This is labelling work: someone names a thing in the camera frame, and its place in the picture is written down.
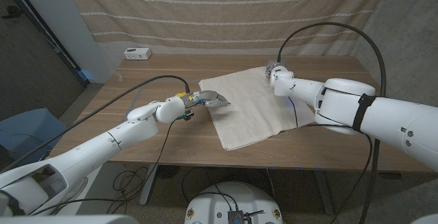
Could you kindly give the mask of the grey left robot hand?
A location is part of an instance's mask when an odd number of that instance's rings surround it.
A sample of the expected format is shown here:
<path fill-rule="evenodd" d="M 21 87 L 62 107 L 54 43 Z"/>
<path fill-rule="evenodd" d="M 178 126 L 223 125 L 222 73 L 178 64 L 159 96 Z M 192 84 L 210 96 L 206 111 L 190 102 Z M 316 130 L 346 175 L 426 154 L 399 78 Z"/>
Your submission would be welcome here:
<path fill-rule="evenodd" d="M 205 105 L 207 108 L 227 107 L 231 105 L 225 97 L 213 90 L 200 90 L 182 97 L 186 108 Z"/>

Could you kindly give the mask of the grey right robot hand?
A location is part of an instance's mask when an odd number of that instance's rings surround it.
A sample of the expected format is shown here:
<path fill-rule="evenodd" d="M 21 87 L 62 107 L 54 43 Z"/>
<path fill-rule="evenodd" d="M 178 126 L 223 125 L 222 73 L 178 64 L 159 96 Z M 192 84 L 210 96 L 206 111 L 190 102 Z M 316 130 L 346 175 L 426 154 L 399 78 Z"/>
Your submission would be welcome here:
<path fill-rule="evenodd" d="M 273 69 L 274 69 L 275 67 L 278 67 L 278 66 L 283 66 L 283 63 L 282 63 L 282 62 L 279 62 L 277 59 L 270 60 L 270 61 L 266 64 L 266 68 L 265 68 L 265 76 L 266 76 L 268 79 L 270 79 L 271 72 L 273 71 Z"/>

